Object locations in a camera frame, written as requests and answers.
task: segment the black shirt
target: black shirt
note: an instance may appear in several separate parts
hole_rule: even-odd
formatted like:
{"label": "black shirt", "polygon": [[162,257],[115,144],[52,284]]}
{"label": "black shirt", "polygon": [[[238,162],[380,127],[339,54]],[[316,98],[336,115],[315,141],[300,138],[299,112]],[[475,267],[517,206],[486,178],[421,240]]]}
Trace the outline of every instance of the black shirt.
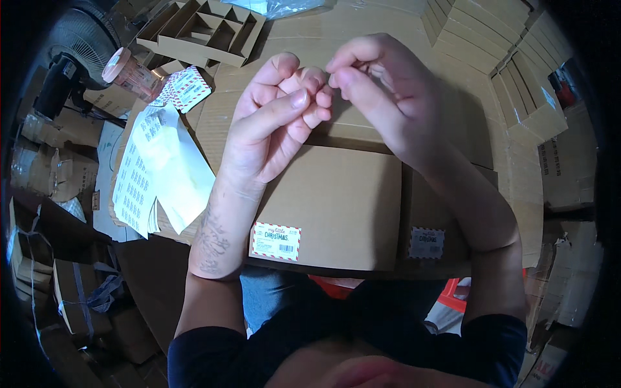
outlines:
{"label": "black shirt", "polygon": [[513,387],[527,329],[519,319],[498,314],[468,322],[461,336],[434,335],[407,312],[321,300],[279,311],[249,339],[224,327],[183,333],[168,350],[168,382],[171,388],[263,387],[293,352],[335,335],[359,338],[404,364]]}

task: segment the tattoo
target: tattoo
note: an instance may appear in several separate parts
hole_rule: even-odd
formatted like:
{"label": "tattoo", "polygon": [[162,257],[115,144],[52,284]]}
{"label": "tattoo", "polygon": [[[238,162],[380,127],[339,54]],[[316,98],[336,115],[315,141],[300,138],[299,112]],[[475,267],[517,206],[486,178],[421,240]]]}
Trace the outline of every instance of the tattoo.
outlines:
{"label": "tattoo", "polygon": [[[217,193],[215,189],[211,194],[211,198],[216,198]],[[202,258],[199,269],[208,274],[218,274],[220,273],[218,259],[224,255],[230,247],[230,243],[226,238],[222,237],[225,232],[218,221],[219,217],[211,211],[211,198],[207,203],[205,217],[202,220],[201,231],[198,236]]]}

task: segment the cardboard insert tray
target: cardboard insert tray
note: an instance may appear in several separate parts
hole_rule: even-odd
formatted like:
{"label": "cardboard insert tray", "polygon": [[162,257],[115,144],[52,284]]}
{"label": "cardboard insert tray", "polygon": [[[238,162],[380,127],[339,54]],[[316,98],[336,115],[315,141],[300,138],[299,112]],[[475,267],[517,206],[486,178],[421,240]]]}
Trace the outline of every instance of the cardboard insert tray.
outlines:
{"label": "cardboard insert tray", "polygon": [[241,67],[265,17],[214,0],[172,2],[140,31],[136,42],[156,54],[198,67],[209,60]]}

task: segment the sleeve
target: sleeve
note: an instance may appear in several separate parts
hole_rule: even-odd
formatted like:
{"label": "sleeve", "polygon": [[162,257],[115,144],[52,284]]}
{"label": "sleeve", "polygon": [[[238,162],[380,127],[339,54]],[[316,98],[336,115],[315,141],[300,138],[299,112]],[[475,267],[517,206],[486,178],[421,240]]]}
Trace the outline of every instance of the sleeve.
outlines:
{"label": "sleeve", "polygon": [[526,324],[510,315],[483,315],[455,334],[436,338],[444,355],[445,372],[478,380],[496,387],[512,388],[524,361]]}
{"label": "sleeve", "polygon": [[241,352],[246,338],[225,327],[199,327],[168,347],[171,388],[210,387]]}

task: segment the price tag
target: price tag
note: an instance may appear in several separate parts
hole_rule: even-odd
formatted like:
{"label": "price tag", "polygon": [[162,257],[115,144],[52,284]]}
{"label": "price tag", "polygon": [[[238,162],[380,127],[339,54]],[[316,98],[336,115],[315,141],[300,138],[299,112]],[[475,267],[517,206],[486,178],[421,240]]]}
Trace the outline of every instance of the price tag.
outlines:
{"label": "price tag", "polygon": [[301,237],[301,228],[255,222],[255,228],[252,232],[252,253],[297,261]]}
{"label": "price tag", "polygon": [[444,251],[444,231],[412,228],[409,257],[416,259],[439,259]]}

